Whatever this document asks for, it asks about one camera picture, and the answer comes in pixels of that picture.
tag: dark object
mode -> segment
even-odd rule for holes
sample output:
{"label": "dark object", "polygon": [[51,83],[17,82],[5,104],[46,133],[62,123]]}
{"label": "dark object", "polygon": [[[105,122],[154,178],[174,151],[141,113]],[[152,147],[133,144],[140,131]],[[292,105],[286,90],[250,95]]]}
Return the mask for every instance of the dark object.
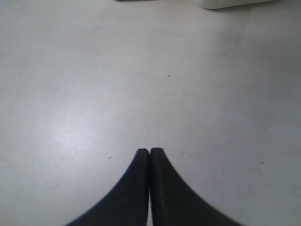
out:
{"label": "dark object", "polygon": [[145,226],[149,203],[149,160],[146,149],[138,150],[116,186],[68,226]]}
{"label": "dark object", "polygon": [[195,194],[177,174],[163,149],[153,148],[150,162],[154,226],[240,226]]}

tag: gray linoleum floor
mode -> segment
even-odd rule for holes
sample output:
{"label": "gray linoleum floor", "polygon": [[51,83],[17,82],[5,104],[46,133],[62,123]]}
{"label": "gray linoleum floor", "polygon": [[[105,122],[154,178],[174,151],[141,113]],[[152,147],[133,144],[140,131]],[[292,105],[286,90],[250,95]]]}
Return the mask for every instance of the gray linoleum floor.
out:
{"label": "gray linoleum floor", "polygon": [[0,0],[0,225],[63,225],[160,146],[235,220],[300,226],[300,59],[299,0]]}

